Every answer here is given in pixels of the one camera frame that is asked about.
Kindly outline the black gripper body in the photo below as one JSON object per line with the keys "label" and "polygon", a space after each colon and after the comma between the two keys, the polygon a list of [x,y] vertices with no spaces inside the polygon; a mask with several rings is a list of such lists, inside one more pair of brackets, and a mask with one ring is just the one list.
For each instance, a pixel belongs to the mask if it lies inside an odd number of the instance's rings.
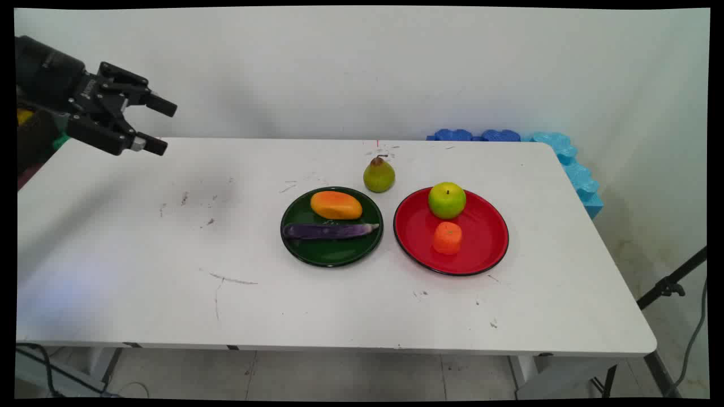
{"label": "black gripper body", "polygon": [[16,87],[20,98],[52,114],[103,116],[98,76],[83,62],[28,36],[16,37]]}

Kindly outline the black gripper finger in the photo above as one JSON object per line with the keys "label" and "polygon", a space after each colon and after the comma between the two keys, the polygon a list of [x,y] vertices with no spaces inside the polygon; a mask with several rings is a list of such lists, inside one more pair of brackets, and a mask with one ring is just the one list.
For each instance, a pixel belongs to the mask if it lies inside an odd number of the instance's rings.
{"label": "black gripper finger", "polygon": [[150,90],[148,80],[117,65],[101,62],[98,68],[99,93],[103,96],[122,96],[127,106],[146,106],[172,118],[178,106]]}
{"label": "black gripper finger", "polygon": [[67,113],[66,132],[68,136],[88,146],[112,155],[121,155],[124,150],[146,150],[152,154],[164,155],[168,143],[158,137],[137,132],[131,127],[113,127],[113,123],[102,124],[86,114]]}

